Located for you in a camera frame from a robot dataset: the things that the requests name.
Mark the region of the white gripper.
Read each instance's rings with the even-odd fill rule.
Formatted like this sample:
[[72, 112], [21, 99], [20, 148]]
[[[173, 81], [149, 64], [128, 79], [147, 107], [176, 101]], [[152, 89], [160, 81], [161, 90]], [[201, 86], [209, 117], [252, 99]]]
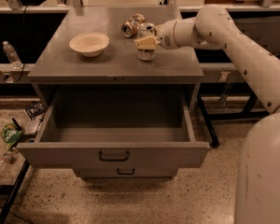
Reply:
[[175, 42], [176, 20], [167, 21], [156, 26], [157, 36], [147, 35], [136, 38], [133, 42], [138, 49], [156, 49], [160, 44], [164, 49], [177, 49]]

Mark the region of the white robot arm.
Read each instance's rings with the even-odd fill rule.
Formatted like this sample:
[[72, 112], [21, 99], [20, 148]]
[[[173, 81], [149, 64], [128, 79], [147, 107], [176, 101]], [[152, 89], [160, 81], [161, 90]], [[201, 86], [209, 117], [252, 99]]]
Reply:
[[167, 21], [134, 44], [225, 52], [269, 113], [252, 127], [242, 148], [234, 224], [280, 224], [280, 60], [244, 35], [219, 5], [202, 7], [191, 19]]

